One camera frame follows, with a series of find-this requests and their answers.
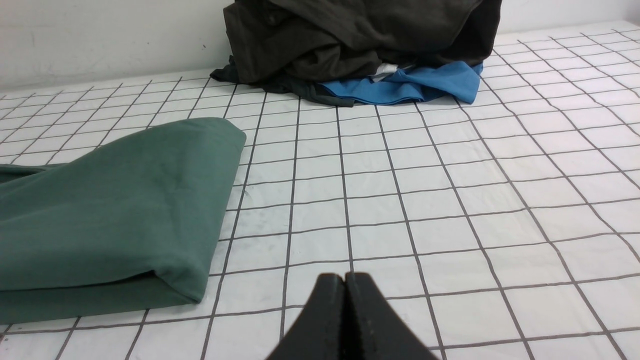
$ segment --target green cloth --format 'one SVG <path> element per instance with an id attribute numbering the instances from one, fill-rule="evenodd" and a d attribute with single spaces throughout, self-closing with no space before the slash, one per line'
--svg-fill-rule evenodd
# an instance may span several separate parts
<path id="1" fill-rule="evenodd" d="M 0 165 L 0 323 L 200 302 L 245 139 L 189 119 Z"/>

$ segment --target pile of clothes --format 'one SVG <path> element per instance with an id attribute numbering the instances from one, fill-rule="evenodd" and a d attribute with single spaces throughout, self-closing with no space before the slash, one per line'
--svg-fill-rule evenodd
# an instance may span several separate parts
<path id="1" fill-rule="evenodd" d="M 237 0 L 211 77 L 336 106 L 473 102 L 502 0 Z"/>

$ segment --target fabric fold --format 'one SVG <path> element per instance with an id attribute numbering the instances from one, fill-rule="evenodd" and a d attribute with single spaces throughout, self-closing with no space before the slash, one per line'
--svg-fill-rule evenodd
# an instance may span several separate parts
<path id="1" fill-rule="evenodd" d="M 322 85 L 337 97 L 366 104 L 392 105 L 405 101 L 430 101 L 445 95 L 472 103 L 480 86 L 479 75 L 482 69 L 482 64 L 470 67 L 463 61 L 457 61 L 437 69 L 398 69 L 393 75 L 377 82 L 364 78 L 330 81 Z"/>
<path id="2" fill-rule="evenodd" d="M 199 302 L 246 135 L 189 119 L 0 165 L 0 323 Z"/>

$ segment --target clothing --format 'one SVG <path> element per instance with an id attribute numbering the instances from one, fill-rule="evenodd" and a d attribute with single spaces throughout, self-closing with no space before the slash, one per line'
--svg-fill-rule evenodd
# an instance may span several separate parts
<path id="1" fill-rule="evenodd" d="M 0 165 L 0 323 L 200 302 L 245 139 L 189 119 Z"/>
<path id="2" fill-rule="evenodd" d="M 281 70 L 325 82 L 383 63 L 474 66 L 489 57 L 501 0 L 237 0 L 224 9 L 239 79 Z"/>
<path id="3" fill-rule="evenodd" d="M 469 67 L 457 61 L 437 69 L 421 67 L 398 69 L 383 81 L 369 78 L 330 81 L 322 85 L 333 95 L 355 99 L 367 104 L 391 105 L 404 101 L 430 101 L 451 94 L 461 101 L 472 103 L 480 86 L 482 64 Z"/>
<path id="4" fill-rule="evenodd" d="M 397 70 L 398 70 L 398 65 L 383 63 L 378 67 L 378 69 L 376 70 L 376 73 L 369 77 L 371 78 L 371 81 L 373 81 L 374 83 L 377 83 L 382 79 L 386 78 L 387 76 L 391 76 L 395 74 Z"/>
<path id="5" fill-rule="evenodd" d="M 230 83 L 242 84 L 238 76 L 236 62 L 234 61 L 233 56 L 229 56 L 229 64 L 227 66 L 222 69 L 214 70 L 211 73 L 211 78 L 217 81 L 228 81 Z M 272 76 L 265 81 L 252 85 L 259 86 L 266 92 L 273 92 L 276 94 L 292 92 L 311 102 L 330 106 L 351 107 L 354 103 L 352 99 L 341 99 L 333 96 L 333 94 L 326 91 L 321 85 L 312 83 L 311 81 L 296 79 L 284 72 L 280 72 L 276 76 Z"/>

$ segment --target grid line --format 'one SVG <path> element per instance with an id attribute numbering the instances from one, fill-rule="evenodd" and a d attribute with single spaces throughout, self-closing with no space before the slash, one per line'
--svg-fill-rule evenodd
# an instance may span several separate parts
<path id="1" fill-rule="evenodd" d="M 342 137 L 344 136 L 340 131 L 340 112 L 338 107 L 335 107 L 335 125 L 338 131 L 338 152 L 340 153 L 340 176 L 342 178 L 342 196 L 344 198 L 344 222 L 347 232 L 347 250 L 349 252 L 349 271 L 353 272 L 353 246 L 351 244 L 351 225 L 349 222 L 349 202 L 347 200 L 347 180 L 344 171 L 344 153 L 342 152 Z"/>
<path id="2" fill-rule="evenodd" d="M 291 179 L 291 202 L 289 204 L 289 233 L 287 234 L 287 257 L 285 259 L 284 276 L 282 280 L 282 317 L 280 318 L 280 339 L 284 338 L 285 307 L 287 306 L 287 280 L 289 278 L 289 262 L 291 261 L 291 231 L 293 230 L 293 209 L 296 197 L 296 157 L 298 156 L 298 135 L 300 133 L 300 103 L 298 98 L 298 116 L 296 119 L 296 142 L 293 148 L 293 178 Z"/>
<path id="3" fill-rule="evenodd" d="M 260 131 L 260 122 L 262 120 L 262 112 L 264 111 L 264 105 L 266 103 L 266 99 L 267 99 L 267 93 L 264 93 L 264 101 L 262 103 L 262 108 L 260 110 L 260 117 L 258 118 L 258 124 L 255 130 L 255 134 L 253 136 L 253 143 L 255 143 L 256 139 L 258 138 L 258 132 Z M 233 95 L 231 96 L 231 98 L 229 99 L 229 105 L 231 104 L 231 101 L 233 100 Z M 247 169 L 246 169 L 246 174 L 244 175 L 244 185 L 243 185 L 243 189 L 242 192 L 240 193 L 240 200 L 238 202 L 238 206 L 241 207 L 243 200 L 244 200 L 244 195 L 246 193 L 246 186 L 247 186 L 247 181 L 249 179 L 249 173 L 251 171 L 251 162 L 253 159 L 253 155 L 255 154 L 255 147 L 251 148 L 251 154 L 249 156 L 249 164 L 247 165 Z M 207 328 L 207 334 L 205 336 L 205 341 L 204 341 L 204 345 L 202 347 L 202 355 L 200 356 L 200 360 L 205 360 L 205 356 L 207 354 L 207 347 L 209 345 L 209 337 L 211 336 L 211 327 L 213 325 L 213 321 L 214 321 L 214 317 L 216 314 L 216 310 L 218 308 L 218 304 L 220 303 L 220 292 L 222 290 L 222 284 L 223 281 L 225 279 L 225 272 L 227 271 L 227 266 L 229 264 L 229 255 L 231 254 L 231 248 L 233 246 L 233 242 L 234 242 L 234 236 L 236 235 L 236 229 L 237 229 L 237 225 L 238 225 L 238 220 L 240 218 L 240 211 L 237 212 L 236 214 L 236 219 L 234 221 L 234 226 L 233 226 L 233 230 L 231 231 L 231 239 L 229 240 L 229 244 L 227 247 L 227 254 L 225 255 L 225 262 L 222 268 L 222 275 L 220 275 L 220 281 L 218 282 L 218 291 L 216 292 L 216 300 L 213 304 L 213 309 L 211 310 L 211 319 L 209 320 L 209 326 Z"/>
<path id="4" fill-rule="evenodd" d="M 545 101 L 547 101 L 549 106 L 553 106 L 548 100 L 545 99 Z M 520 117 L 512 112 L 513 116 L 518 120 L 518 122 L 520 123 L 520 126 L 522 126 L 522 128 L 527 132 L 527 134 L 529 134 L 529 131 L 524 128 L 524 125 L 522 124 L 522 121 L 520 120 Z M 557 163 L 544 151 L 544 149 L 540 146 L 540 144 L 538 143 L 538 141 L 531 136 L 531 139 L 533 140 L 533 142 L 536 144 L 536 146 L 538 146 L 538 148 L 540 148 L 540 150 L 545 154 L 545 156 L 547 157 L 547 159 L 556 167 L 556 169 L 566 177 L 566 180 L 571 184 L 571 186 L 573 187 L 573 189 L 586 201 L 586 199 L 584 198 L 583 194 L 580 193 L 580 191 L 578 190 L 578 188 L 574 185 L 574 183 L 571 181 L 571 179 L 566 176 L 565 172 L 557 165 Z M 535 214 L 533 213 L 533 211 L 531 211 L 531 209 L 528 207 L 527 202 L 525 201 L 525 199 L 522 197 L 522 194 L 520 193 L 520 191 L 516 188 L 516 186 L 514 186 L 513 184 L 511 184 L 511 187 L 513 189 L 513 191 L 518 195 L 518 197 L 520 198 L 520 201 L 522 202 L 522 204 L 525 204 L 525 206 L 527 207 L 527 210 L 529 211 L 529 215 L 533 218 L 534 222 L 536 223 L 536 226 L 538 227 L 538 229 L 540 230 L 540 233 L 543 235 L 543 237 L 548 240 L 548 236 L 546 231 L 544 230 L 544 228 L 542 227 L 542 225 L 540 224 L 540 222 L 538 221 L 537 217 L 535 216 Z M 593 205 L 589 204 L 588 201 L 587 205 L 591 208 L 592 212 L 596 215 L 596 217 L 598 217 L 600 219 L 600 221 L 602 221 L 605 225 L 607 225 L 612 231 L 616 232 L 615 229 L 613 229 L 613 227 L 611 227 L 607 222 L 604 222 L 604 220 L 602 219 L 602 217 L 595 211 L 595 209 L 593 208 Z M 626 242 L 626 240 L 624 240 L 624 238 L 622 238 L 622 236 L 618 235 L 623 241 Z M 558 258 L 560 260 L 560 262 L 562 263 L 564 270 L 567 274 L 567 276 L 569 277 L 569 279 L 574 282 L 574 288 L 578 291 L 580 297 L 582 298 L 582 300 L 584 301 L 585 305 L 587 305 L 587 307 L 589 308 L 589 311 L 591 312 L 591 314 L 593 315 L 594 319 L 598 322 L 599 326 L 602 328 L 602 330 L 605 332 L 605 335 L 607 336 L 607 339 L 609 340 L 609 342 L 611 343 L 611 345 L 614 347 L 614 349 L 616 350 L 616 352 L 618 353 L 618 355 L 620 356 L 620 358 L 622 360 L 626 360 L 626 356 L 624 355 L 624 353 L 622 352 L 622 349 L 620 349 L 620 346 L 618 345 L 618 343 L 616 342 L 616 340 L 613 338 L 613 336 L 611 335 L 611 333 L 609 332 L 608 328 L 605 326 L 604 322 L 602 321 L 602 319 L 600 318 L 600 316 L 598 315 L 598 313 L 595 311 L 595 309 L 593 308 L 593 305 L 590 303 L 590 301 L 587 299 L 587 296 L 584 294 L 582 288 L 580 288 L 580 286 L 578 286 L 578 284 L 575 283 L 575 278 L 573 277 L 572 272 L 569 270 L 569 267 L 566 264 L 566 261 L 564 259 L 564 256 L 560 253 L 560 250 L 557 248 L 557 246 L 549 241 L 548 242 L 555 250 L 556 254 L 558 255 Z"/>
<path id="5" fill-rule="evenodd" d="M 422 121 L 424 123 L 424 128 L 427 131 L 427 134 L 429 136 L 429 139 L 431 140 L 432 143 L 435 143 L 433 141 L 433 135 L 431 134 L 431 131 L 429 130 L 429 127 L 427 126 L 426 121 L 424 120 L 424 117 L 422 116 L 422 114 L 420 114 L 422 117 Z M 493 277 L 493 280 L 495 281 L 495 283 L 498 285 L 498 289 L 500 291 L 500 295 L 504 301 L 505 306 L 507 307 L 507 310 L 509 311 L 509 315 L 511 316 L 511 319 L 516 327 L 516 330 L 518 331 L 518 334 L 520 335 L 520 338 L 522 339 L 522 343 L 525 347 L 525 349 L 527 350 L 527 354 L 529 355 L 529 359 L 534 359 L 533 353 L 531 352 L 531 347 L 529 346 L 529 343 L 527 342 L 527 340 L 525 339 L 524 333 L 522 332 L 522 328 L 520 326 L 520 323 L 518 322 L 518 319 L 515 316 L 515 313 L 513 312 L 513 308 L 511 307 L 511 303 L 509 302 L 509 299 L 507 299 L 507 295 L 504 292 L 504 288 L 502 287 L 502 284 L 500 282 L 500 279 L 498 278 L 498 275 L 495 272 L 495 269 L 493 268 L 493 262 L 491 261 L 491 258 L 489 257 L 489 254 L 486 252 L 486 249 L 484 248 L 484 245 L 482 244 L 482 242 L 480 241 L 480 237 L 477 234 L 476 231 L 476 227 L 473 225 L 471 218 L 469 217 L 469 213 L 467 212 L 467 208 L 464 204 L 464 202 L 462 201 L 462 198 L 460 197 L 460 193 L 458 192 L 458 189 L 451 177 L 451 174 L 449 173 L 449 170 L 447 169 L 447 167 L 444 165 L 444 160 L 442 159 L 442 155 L 440 154 L 440 150 L 438 150 L 437 145 L 434 145 L 434 150 L 436 152 L 436 155 L 438 156 L 438 160 L 440 162 L 440 164 L 442 164 L 442 169 L 445 172 L 445 175 L 447 176 L 447 179 L 449 180 L 449 183 L 451 183 L 451 188 L 453 190 L 453 192 L 456 195 L 456 198 L 458 200 L 458 204 L 460 205 L 460 208 L 464 214 L 464 218 L 467 220 L 467 224 L 469 225 L 471 232 L 474 235 L 474 238 L 476 239 L 476 242 L 478 244 L 478 247 L 480 249 L 480 251 L 483 253 L 484 259 L 486 260 L 486 263 L 489 267 L 489 271 L 491 272 L 491 275 Z"/>
<path id="6" fill-rule="evenodd" d="M 442 342 L 442 335 L 440 334 L 440 327 L 438 326 L 438 320 L 436 318 L 435 315 L 435 310 L 433 309 L 433 303 L 431 302 L 431 297 L 429 296 L 429 289 L 427 287 L 427 283 L 424 279 L 424 270 L 422 269 L 422 263 L 420 261 L 420 257 L 418 257 L 417 254 L 417 250 L 415 247 L 415 240 L 413 239 L 413 231 L 411 229 L 411 226 L 409 225 L 409 218 L 406 214 L 406 207 L 404 206 L 404 199 L 402 197 L 402 193 L 400 192 L 400 185 L 398 183 L 398 178 L 397 178 L 397 174 L 396 174 L 396 170 L 394 169 L 394 162 L 393 159 L 391 157 L 391 152 L 389 151 L 389 146 L 387 144 L 387 137 L 385 135 L 384 132 L 384 127 L 382 126 L 382 120 L 380 119 L 380 113 L 378 111 L 378 106 L 374 105 L 374 109 L 376 110 L 376 114 L 378 115 L 378 125 L 380 125 L 380 129 L 382 130 L 382 140 L 385 143 L 385 151 L 387 153 L 387 159 L 389 160 L 389 166 L 391 167 L 391 173 L 393 175 L 394 178 L 394 184 L 396 186 L 396 192 L 397 192 L 397 196 L 398 196 L 398 201 L 400 202 L 400 208 L 402 210 L 402 214 L 404 217 L 404 224 L 406 226 L 406 230 L 409 236 L 409 242 L 411 243 L 411 248 L 413 251 L 413 259 L 415 260 L 415 264 L 416 267 L 418 268 L 418 276 L 420 277 L 420 282 L 422 284 L 422 292 L 425 296 L 425 298 L 427 299 L 427 306 L 429 308 L 429 315 L 431 317 L 431 321 L 433 322 L 433 328 L 436 334 L 436 340 L 438 342 L 438 347 L 442 349 L 443 347 L 443 342 Z M 447 354 L 444 352 L 443 350 L 440 350 L 440 355 L 442 357 L 442 360 L 447 360 Z"/>

